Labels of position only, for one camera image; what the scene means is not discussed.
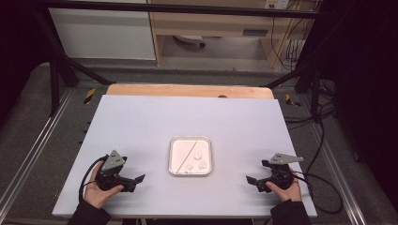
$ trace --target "white panel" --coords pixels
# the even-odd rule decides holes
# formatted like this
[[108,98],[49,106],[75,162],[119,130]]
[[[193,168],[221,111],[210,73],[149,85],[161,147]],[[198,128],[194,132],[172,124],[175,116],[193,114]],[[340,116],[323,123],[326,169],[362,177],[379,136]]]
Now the white panel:
[[[107,0],[142,3],[145,0]],[[147,12],[50,8],[68,56],[155,60]]]
[[[206,136],[213,170],[204,177],[177,177],[168,170],[175,136]],[[270,177],[262,159],[294,156],[277,100],[214,97],[103,96],[53,214],[70,217],[79,184],[91,163],[113,149],[128,157],[121,176],[145,180],[134,193],[119,193],[105,205],[115,218],[263,218],[280,202],[258,192],[246,175]],[[293,170],[301,171],[298,163]],[[303,202],[316,216],[305,184]]]

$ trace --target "human hand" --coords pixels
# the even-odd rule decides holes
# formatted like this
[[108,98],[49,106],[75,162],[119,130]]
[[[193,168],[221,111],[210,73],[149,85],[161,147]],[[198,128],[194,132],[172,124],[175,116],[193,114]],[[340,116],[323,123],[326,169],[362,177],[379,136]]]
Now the human hand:
[[93,169],[93,172],[91,173],[91,178],[85,187],[85,195],[84,195],[84,200],[94,207],[101,209],[102,206],[115,194],[120,192],[123,189],[122,185],[116,186],[112,189],[109,190],[101,190],[98,186],[97,183],[95,182],[96,180],[96,175],[98,171],[100,170],[100,167],[102,166],[103,161],[100,161],[97,166]]
[[270,181],[266,182],[266,185],[279,196],[282,202],[287,200],[292,200],[292,202],[301,202],[299,180],[296,177],[293,179],[292,185],[288,189],[281,189]]

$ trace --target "white cabinet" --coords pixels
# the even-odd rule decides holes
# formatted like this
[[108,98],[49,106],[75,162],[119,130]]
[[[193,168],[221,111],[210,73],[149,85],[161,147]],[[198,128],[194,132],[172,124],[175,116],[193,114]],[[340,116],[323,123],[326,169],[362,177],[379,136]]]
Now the white cabinet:
[[[145,4],[146,0],[106,2]],[[50,12],[70,57],[156,59],[147,12],[63,8],[50,8]]]

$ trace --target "handheld controller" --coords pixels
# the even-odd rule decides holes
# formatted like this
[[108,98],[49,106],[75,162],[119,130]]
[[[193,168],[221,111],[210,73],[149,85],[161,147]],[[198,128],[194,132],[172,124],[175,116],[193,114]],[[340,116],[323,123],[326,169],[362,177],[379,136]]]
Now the handheld controller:
[[127,158],[121,157],[115,150],[110,156],[107,156],[105,163],[100,168],[96,176],[96,182],[100,189],[109,190],[118,185],[124,188],[122,192],[134,192],[136,185],[143,182],[145,175],[141,175],[135,179],[121,177],[119,175],[126,163]]
[[294,180],[294,176],[290,171],[288,163],[302,160],[302,157],[291,157],[288,155],[276,154],[270,161],[261,161],[263,163],[263,166],[271,168],[271,177],[257,180],[250,176],[246,176],[246,179],[249,184],[256,186],[259,192],[271,192],[271,189],[269,189],[269,187],[267,187],[266,185],[267,181],[274,183],[281,189],[288,189],[290,188]]

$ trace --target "white table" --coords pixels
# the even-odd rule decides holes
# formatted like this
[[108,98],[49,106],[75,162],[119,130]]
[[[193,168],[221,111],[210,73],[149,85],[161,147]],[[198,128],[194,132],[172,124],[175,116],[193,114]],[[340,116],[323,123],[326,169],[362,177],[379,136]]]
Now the white table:
[[[213,170],[205,177],[168,171],[175,136],[206,136]],[[112,150],[128,157],[120,175],[145,180],[133,193],[119,193],[104,207],[114,218],[265,218],[280,202],[258,192],[246,175],[271,175],[261,165],[275,153],[294,156],[277,100],[214,97],[103,96],[53,214],[70,218],[84,173]],[[301,171],[298,163],[290,166]],[[310,217],[314,204],[301,183]]]

